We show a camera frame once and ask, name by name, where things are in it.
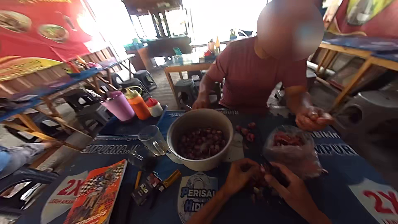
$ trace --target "red t-shirt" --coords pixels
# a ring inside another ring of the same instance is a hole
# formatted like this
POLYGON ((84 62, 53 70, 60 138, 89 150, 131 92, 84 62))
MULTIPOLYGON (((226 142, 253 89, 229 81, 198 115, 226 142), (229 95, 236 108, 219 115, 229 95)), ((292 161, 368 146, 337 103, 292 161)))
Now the red t-shirt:
POLYGON ((220 104, 235 110, 267 111, 267 100, 275 85, 306 86, 306 60, 261 59, 254 52, 256 37, 234 41, 217 57, 207 71, 213 81, 222 82, 220 104))

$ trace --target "red banner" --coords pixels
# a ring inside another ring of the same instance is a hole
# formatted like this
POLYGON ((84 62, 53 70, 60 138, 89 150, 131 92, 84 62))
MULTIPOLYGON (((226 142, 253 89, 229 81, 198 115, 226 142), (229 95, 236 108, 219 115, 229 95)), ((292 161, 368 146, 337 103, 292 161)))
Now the red banner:
POLYGON ((369 37, 398 38, 397 0, 343 0, 330 31, 369 37))
POLYGON ((67 61, 105 47, 83 0, 1 0, 0 60, 67 61))

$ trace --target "jeans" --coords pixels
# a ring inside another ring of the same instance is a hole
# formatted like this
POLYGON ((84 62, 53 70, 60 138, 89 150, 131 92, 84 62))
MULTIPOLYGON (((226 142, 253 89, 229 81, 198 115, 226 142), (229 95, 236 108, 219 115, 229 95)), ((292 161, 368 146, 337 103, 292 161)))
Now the jeans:
POLYGON ((0 151, 11 156, 8 164, 0 171, 0 179, 2 179, 15 172, 25 163, 31 163, 35 155, 44 151, 44 143, 26 143, 10 148, 0 148, 0 151))

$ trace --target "plastic bag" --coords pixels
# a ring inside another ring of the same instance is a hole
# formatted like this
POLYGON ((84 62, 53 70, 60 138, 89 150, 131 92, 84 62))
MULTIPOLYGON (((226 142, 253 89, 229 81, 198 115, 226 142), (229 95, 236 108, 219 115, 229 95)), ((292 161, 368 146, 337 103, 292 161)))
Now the plastic bag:
POLYGON ((302 179, 318 177, 322 172, 311 135, 291 125, 276 127, 271 132, 263 155, 284 164, 302 179))

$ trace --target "blue tray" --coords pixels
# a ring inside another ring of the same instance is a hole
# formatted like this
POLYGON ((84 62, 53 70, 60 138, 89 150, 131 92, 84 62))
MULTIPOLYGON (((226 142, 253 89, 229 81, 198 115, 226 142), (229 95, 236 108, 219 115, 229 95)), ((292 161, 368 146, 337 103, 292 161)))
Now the blue tray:
POLYGON ((146 120, 140 120, 134 116, 131 120, 122 122, 113 116, 105 127, 97 134, 96 139, 103 139, 103 137, 137 137, 141 129, 149 125, 158 125, 167 111, 167 105, 162 105, 163 113, 159 117, 150 117, 146 120))

